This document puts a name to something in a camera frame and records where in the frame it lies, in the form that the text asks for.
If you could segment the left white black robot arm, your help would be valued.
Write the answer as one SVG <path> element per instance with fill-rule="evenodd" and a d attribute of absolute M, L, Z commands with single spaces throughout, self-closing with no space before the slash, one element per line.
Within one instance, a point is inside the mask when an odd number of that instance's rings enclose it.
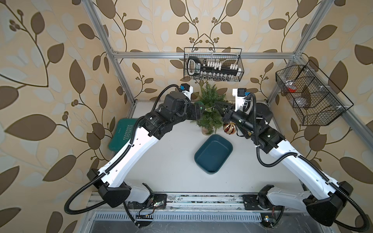
<path fill-rule="evenodd" d="M 140 117 L 130 140 L 100 169 L 91 169 L 87 176 L 98 189 L 103 204 L 114 208 L 126 200 L 144 203 L 150 196 L 148 188 L 131 187 L 125 177 L 142 155 L 157 143 L 173 126 L 186 120 L 198 120 L 205 106 L 192 103 L 182 92 L 172 92 L 156 109 Z"/>

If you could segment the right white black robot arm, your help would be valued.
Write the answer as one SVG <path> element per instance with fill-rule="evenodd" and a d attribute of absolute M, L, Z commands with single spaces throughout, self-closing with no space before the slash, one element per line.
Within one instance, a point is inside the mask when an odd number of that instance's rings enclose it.
<path fill-rule="evenodd" d="M 361 211 L 351 198 L 352 186 L 328 176 L 272 128 L 269 123 L 273 113 L 267 105 L 257 103 L 251 110 L 244 111 L 242 107 L 217 102 L 214 108 L 223 122 L 234 123 L 246 138 L 254 142 L 256 157 L 262 166 L 272 168 L 283 164 L 307 187 L 306 191 L 295 192 L 267 185 L 261 189 L 264 205 L 270 203 L 306 212 L 324 226 L 336 223 L 349 227 L 338 221 L 337 217 L 348 203 Z"/>

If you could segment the small green christmas tree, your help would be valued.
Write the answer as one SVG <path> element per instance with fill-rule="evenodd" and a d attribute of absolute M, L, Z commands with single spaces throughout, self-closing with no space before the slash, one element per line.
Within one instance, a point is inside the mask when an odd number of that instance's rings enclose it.
<path fill-rule="evenodd" d="M 202 117 L 196 121 L 196 124 L 202 129 L 202 133 L 206 136 L 215 134 L 216 131 L 223 126 L 222 117 L 215 108 L 215 103 L 228 103 L 225 92 L 220 92 L 215 85 L 206 82 L 201 86 L 201 92 L 195 94 L 197 103 L 201 103 L 205 107 Z"/>

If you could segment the green glitter bauble ornament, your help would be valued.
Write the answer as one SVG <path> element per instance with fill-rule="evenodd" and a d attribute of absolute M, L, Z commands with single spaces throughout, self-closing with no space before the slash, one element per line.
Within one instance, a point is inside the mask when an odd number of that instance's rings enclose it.
<path fill-rule="evenodd" d="M 205 105 L 201 101 L 197 101 L 194 104 L 201 111 L 204 111 L 206 109 Z"/>

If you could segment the red gold striped ornament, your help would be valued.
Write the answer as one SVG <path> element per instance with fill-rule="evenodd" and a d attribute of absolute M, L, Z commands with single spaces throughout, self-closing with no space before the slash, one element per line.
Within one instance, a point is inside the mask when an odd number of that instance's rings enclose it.
<path fill-rule="evenodd" d="M 235 123 L 229 122 L 229 123 L 225 123 L 223 125 L 223 130 L 226 134 L 233 135 L 237 132 L 237 127 L 236 127 Z"/>

